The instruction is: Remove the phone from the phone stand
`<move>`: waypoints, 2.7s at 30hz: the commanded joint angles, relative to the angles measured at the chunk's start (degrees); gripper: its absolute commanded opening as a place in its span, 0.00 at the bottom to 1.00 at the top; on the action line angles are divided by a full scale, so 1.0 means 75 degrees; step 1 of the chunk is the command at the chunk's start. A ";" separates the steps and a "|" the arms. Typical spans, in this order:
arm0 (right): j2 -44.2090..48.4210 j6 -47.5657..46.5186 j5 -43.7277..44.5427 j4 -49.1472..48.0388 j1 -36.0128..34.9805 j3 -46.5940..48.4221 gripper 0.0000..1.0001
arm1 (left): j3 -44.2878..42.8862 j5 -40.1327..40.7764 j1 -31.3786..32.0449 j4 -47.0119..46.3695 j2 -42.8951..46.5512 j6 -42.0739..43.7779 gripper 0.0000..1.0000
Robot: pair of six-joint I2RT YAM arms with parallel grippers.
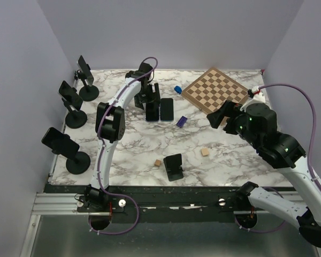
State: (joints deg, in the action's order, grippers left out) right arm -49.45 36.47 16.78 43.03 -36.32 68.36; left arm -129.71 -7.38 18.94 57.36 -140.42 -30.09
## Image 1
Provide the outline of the black phone blue edge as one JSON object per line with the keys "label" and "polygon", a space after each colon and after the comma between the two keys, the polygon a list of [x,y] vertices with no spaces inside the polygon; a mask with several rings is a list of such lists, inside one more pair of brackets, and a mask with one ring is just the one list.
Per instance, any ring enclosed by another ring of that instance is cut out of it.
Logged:
{"label": "black phone blue edge", "polygon": [[162,98],[160,100],[160,117],[161,121],[171,122],[174,120],[174,108],[172,98]]}

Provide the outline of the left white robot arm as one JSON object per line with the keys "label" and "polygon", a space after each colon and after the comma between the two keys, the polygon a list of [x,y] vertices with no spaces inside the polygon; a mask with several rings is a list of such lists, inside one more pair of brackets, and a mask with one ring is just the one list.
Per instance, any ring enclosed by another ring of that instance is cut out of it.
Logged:
{"label": "left white robot arm", "polygon": [[155,67],[144,59],[136,71],[125,75],[123,86],[107,103],[97,106],[95,131],[98,153],[90,184],[84,192],[85,201],[95,210],[103,211],[109,202],[109,173],[114,151],[125,134],[125,109],[131,101],[146,115],[159,116],[160,93],[158,84],[152,85]]}

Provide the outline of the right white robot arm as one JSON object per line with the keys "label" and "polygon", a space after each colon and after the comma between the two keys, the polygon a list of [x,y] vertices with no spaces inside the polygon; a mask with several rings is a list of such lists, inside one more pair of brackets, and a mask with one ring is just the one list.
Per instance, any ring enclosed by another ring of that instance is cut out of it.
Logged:
{"label": "right white robot arm", "polygon": [[238,208],[266,210],[296,227],[307,242],[321,248],[321,182],[309,171],[308,158],[298,141],[277,130],[276,112],[265,103],[253,103],[243,109],[227,100],[207,119],[214,129],[226,119],[223,130],[249,143],[267,164],[286,177],[304,201],[295,204],[247,182],[236,192]]}

